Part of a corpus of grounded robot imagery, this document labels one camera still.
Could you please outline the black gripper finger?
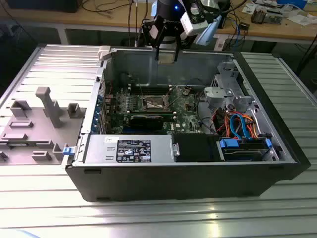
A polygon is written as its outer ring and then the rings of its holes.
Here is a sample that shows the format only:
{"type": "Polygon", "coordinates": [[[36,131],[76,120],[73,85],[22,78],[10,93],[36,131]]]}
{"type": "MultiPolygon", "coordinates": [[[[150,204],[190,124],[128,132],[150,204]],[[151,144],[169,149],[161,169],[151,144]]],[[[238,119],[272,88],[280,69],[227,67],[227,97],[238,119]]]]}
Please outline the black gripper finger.
{"type": "Polygon", "coordinates": [[[175,54],[174,62],[178,60],[179,52],[182,49],[181,34],[182,28],[180,25],[168,25],[165,26],[166,36],[165,42],[167,45],[174,45],[175,54]]]}
{"type": "Polygon", "coordinates": [[[155,60],[159,60],[159,47],[164,39],[164,19],[160,16],[152,21],[144,21],[142,30],[147,46],[155,48],[155,60]]]}

